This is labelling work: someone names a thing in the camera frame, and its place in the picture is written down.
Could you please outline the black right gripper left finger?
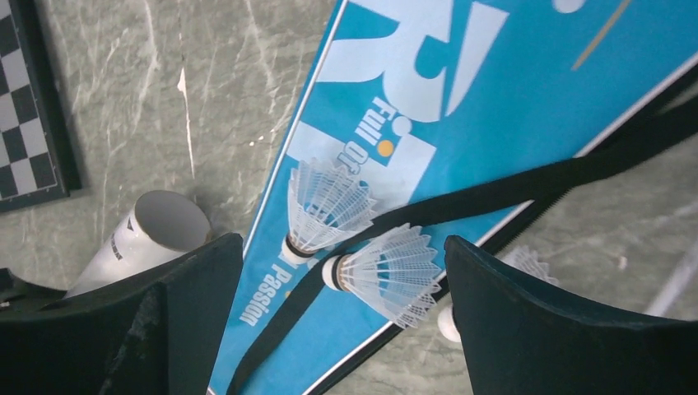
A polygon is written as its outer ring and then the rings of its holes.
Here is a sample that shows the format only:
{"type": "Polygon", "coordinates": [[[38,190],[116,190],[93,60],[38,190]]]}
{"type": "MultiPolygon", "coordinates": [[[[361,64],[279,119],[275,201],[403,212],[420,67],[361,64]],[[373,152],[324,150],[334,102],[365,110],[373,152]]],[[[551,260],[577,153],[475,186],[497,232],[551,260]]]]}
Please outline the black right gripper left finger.
{"type": "Polygon", "coordinates": [[[227,233],[73,297],[1,270],[4,394],[204,394],[243,267],[227,233]]]}

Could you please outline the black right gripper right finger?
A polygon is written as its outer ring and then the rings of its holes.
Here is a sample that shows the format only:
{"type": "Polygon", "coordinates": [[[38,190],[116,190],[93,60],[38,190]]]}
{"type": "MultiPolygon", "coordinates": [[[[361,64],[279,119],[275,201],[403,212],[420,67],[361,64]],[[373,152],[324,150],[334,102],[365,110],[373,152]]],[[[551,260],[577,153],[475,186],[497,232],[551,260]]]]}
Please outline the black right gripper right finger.
{"type": "Polygon", "coordinates": [[[444,328],[463,346],[474,393],[696,393],[696,322],[576,295],[457,235],[444,253],[444,328]]]}

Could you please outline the white plastic shuttlecock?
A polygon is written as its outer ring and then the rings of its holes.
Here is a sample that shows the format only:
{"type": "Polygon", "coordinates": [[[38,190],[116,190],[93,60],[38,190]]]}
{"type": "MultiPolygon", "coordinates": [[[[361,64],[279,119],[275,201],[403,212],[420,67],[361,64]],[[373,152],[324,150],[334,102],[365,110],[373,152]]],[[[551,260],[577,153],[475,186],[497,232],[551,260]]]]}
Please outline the white plastic shuttlecock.
{"type": "Polygon", "coordinates": [[[315,158],[300,160],[288,183],[289,230],[282,257],[297,266],[359,234],[372,224],[378,202],[368,183],[347,167],[315,158]]]}
{"type": "Polygon", "coordinates": [[[442,269],[437,250],[419,225],[404,224],[373,238],[354,253],[332,256],[322,279],[333,290],[348,292],[400,328],[415,328],[436,305],[442,269]]]}
{"type": "MultiPolygon", "coordinates": [[[[536,277],[553,286],[559,286],[559,281],[549,274],[550,265],[538,260],[538,253],[528,246],[517,246],[500,259],[503,263],[521,272],[536,277]]],[[[440,333],[450,342],[461,342],[459,331],[454,318],[454,304],[447,304],[437,316],[440,333]]]]}

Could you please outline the white shuttlecock tube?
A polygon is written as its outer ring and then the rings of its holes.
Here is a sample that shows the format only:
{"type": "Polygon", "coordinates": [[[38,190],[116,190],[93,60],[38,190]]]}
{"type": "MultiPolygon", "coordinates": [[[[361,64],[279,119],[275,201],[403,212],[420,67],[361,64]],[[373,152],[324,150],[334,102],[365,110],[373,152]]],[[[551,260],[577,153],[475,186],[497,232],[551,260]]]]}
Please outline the white shuttlecock tube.
{"type": "Polygon", "coordinates": [[[150,270],[203,246],[211,237],[211,223],[195,202],[168,190],[144,193],[65,297],[150,270]]]}

